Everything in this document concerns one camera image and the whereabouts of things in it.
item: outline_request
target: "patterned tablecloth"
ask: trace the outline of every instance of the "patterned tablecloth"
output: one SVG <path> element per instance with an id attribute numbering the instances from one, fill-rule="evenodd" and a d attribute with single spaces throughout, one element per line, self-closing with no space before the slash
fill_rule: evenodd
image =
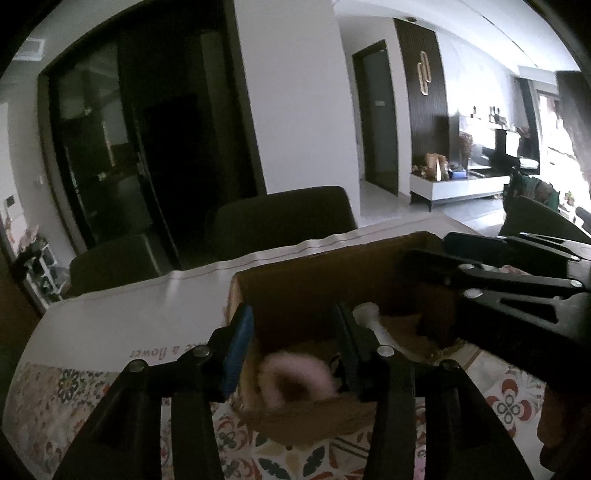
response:
<path id="1" fill-rule="evenodd" d="M 444 216 L 421 215 L 372 225 L 321 241 L 259 252 L 167 277 L 87 294 L 53 305 L 35 330 L 8 393 L 2 429 L 33 475 L 49 480 L 92 410 L 132 358 L 173 361 L 208 340 L 223 323 L 229 283 L 237 271 L 330 249 L 430 231 L 471 232 Z M 536 437 L 544 386 L 486 353 L 468 369 L 538 479 Z M 424 478 L 425 407 L 417 399 L 415 479 Z M 361 479 L 371 428 L 315 445 L 282 446 L 248 429 L 229 404 L 212 405 L 226 478 Z M 163 401 L 163 478 L 173 478 L 170 405 Z"/>

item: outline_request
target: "ceiling line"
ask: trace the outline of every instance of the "ceiling line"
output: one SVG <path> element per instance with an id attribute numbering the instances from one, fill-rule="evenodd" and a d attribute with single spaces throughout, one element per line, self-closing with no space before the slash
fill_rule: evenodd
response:
<path id="1" fill-rule="evenodd" d="M 474 8 L 473 6 L 467 4 L 464 0 L 457 0 L 457 1 L 460 2 L 461 4 L 463 4 L 464 6 L 468 7 L 470 10 L 472 10 L 477 15 L 480 15 L 482 18 L 484 18 L 488 23 L 490 23 L 493 27 L 495 27 L 499 32 L 501 32 L 504 36 L 506 36 L 511 41 L 511 43 L 513 45 L 515 45 L 518 49 L 520 49 L 523 52 L 523 55 L 525 55 L 526 57 L 528 57 L 529 60 L 535 65 L 535 68 L 537 68 L 537 69 L 540 68 L 540 67 L 538 67 L 538 64 L 536 62 L 534 62 L 534 60 L 525 52 L 525 50 L 523 48 L 521 48 L 515 42 L 515 40 L 513 40 L 509 35 L 507 35 L 505 32 L 503 32 L 494 22 L 492 22 L 491 20 L 489 20 L 488 18 L 486 18 L 478 10 L 476 10 L 476 8 Z"/>

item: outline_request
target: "ceiling vent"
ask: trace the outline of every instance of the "ceiling vent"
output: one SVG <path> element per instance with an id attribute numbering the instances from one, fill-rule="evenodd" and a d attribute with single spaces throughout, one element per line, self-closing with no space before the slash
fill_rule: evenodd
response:
<path id="1" fill-rule="evenodd" d="M 20 61 L 42 61 L 45 39 L 28 37 L 18 49 L 13 60 Z"/>

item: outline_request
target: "gray curtain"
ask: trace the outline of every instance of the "gray curtain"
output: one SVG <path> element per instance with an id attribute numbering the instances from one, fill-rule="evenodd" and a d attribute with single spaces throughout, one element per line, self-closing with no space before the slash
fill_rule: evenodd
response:
<path id="1" fill-rule="evenodd" d="M 564 129 L 583 178 L 591 186 L 591 88 L 581 72 L 557 72 L 556 78 Z"/>

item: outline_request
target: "dark slatted wall panel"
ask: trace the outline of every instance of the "dark slatted wall panel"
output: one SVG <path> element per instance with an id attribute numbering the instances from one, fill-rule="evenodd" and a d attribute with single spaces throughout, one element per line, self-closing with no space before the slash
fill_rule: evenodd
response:
<path id="1" fill-rule="evenodd" d="M 427 153 L 449 158 L 449 115 L 441 54 L 435 32 L 403 20 L 395 20 L 407 78 L 413 164 L 421 164 Z M 421 93 L 417 64 L 421 52 L 431 67 L 429 95 Z"/>

